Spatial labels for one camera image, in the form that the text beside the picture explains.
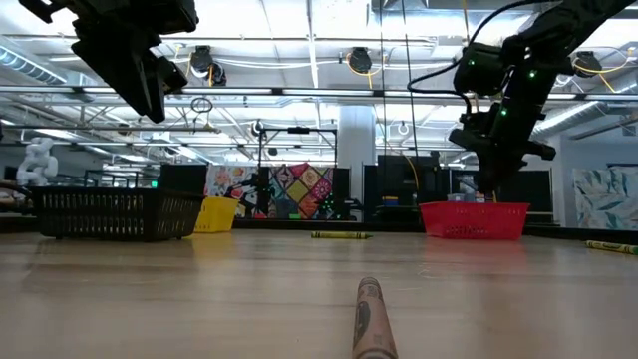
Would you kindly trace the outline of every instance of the white robot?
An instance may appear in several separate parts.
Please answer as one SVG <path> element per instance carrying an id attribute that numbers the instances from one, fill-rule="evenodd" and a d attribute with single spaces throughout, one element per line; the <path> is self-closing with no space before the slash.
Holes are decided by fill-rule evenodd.
<path id="1" fill-rule="evenodd" d="M 58 159 L 51 156 L 53 140 L 34 138 L 27 146 L 27 156 L 18 168 L 18 185 L 47 185 L 48 179 L 58 174 Z"/>

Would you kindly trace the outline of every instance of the colorful artwork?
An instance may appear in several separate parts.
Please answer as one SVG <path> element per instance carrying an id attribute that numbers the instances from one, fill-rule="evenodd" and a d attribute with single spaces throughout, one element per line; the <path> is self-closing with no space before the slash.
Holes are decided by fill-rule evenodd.
<path id="1" fill-rule="evenodd" d="M 239 185 L 256 173 L 257 167 L 210 166 L 206 194 L 239 199 L 238 217 L 288 219 L 298 215 L 302 219 L 316 219 L 318 202 L 332 192 L 333 169 L 318 169 L 308 164 L 271 168 L 268 213 L 256 213 L 256 188 Z"/>
<path id="2" fill-rule="evenodd" d="M 574 170 L 581 228 L 638 230 L 638 170 Z"/>

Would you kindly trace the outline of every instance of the table surface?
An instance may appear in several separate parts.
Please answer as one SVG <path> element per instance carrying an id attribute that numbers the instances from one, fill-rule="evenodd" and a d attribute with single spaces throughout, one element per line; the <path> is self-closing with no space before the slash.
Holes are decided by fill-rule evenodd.
<path id="1" fill-rule="evenodd" d="M 124 243 L 0 235 L 5 358 L 349 358 L 359 280 L 401 358 L 635 358 L 638 256 L 579 241 L 311 239 L 236 230 Z"/>

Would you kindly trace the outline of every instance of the black plastic basket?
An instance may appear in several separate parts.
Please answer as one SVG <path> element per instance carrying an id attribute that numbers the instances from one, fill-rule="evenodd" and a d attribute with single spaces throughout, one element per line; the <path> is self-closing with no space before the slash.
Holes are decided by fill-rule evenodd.
<path id="1" fill-rule="evenodd" d="M 203 195 L 145 188 L 32 187 L 40 232 L 56 238 L 182 238 L 194 231 Z"/>

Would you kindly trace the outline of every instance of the red basket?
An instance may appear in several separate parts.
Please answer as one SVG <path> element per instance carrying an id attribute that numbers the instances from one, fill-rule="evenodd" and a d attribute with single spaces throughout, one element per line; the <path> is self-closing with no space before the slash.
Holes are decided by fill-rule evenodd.
<path id="1" fill-rule="evenodd" d="M 421 215 L 428 235 L 517 240 L 528 208 L 528 203 L 432 202 L 421 204 Z"/>

